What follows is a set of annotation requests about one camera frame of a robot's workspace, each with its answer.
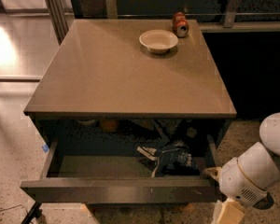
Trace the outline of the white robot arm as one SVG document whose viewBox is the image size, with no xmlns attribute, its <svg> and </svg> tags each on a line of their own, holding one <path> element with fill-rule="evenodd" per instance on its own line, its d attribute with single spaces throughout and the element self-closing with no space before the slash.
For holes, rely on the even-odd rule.
<svg viewBox="0 0 280 224">
<path fill-rule="evenodd" d="M 239 157 L 203 173 L 219 184 L 226 196 L 215 206 L 212 224 L 240 224 L 248 207 L 266 210 L 273 206 L 268 187 L 280 182 L 280 112 L 259 126 L 260 140 Z"/>
</svg>

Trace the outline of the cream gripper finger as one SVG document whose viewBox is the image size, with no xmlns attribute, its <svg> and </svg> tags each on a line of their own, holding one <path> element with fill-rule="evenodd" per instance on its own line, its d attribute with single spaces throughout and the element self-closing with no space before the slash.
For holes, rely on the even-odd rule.
<svg viewBox="0 0 280 224">
<path fill-rule="evenodd" d="M 214 180 L 216 180 L 216 182 L 218 182 L 221 174 L 221 168 L 220 167 L 205 168 L 203 170 L 203 174 L 205 176 L 213 178 Z"/>
<path fill-rule="evenodd" d="M 245 215 L 245 208 L 228 198 L 225 202 L 217 201 L 212 224 L 240 224 Z"/>
</svg>

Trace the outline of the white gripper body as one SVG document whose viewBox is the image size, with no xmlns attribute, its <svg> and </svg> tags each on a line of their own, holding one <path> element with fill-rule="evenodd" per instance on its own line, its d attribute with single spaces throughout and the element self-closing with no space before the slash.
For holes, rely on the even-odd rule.
<svg viewBox="0 0 280 224">
<path fill-rule="evenodd" d="M 220 191 L 244 207 L 253 206 L 267 197 L 267 191 L 259 189 L 243 174 L 237 158 L 232 158 L 220 171 Z"/>
</svg>

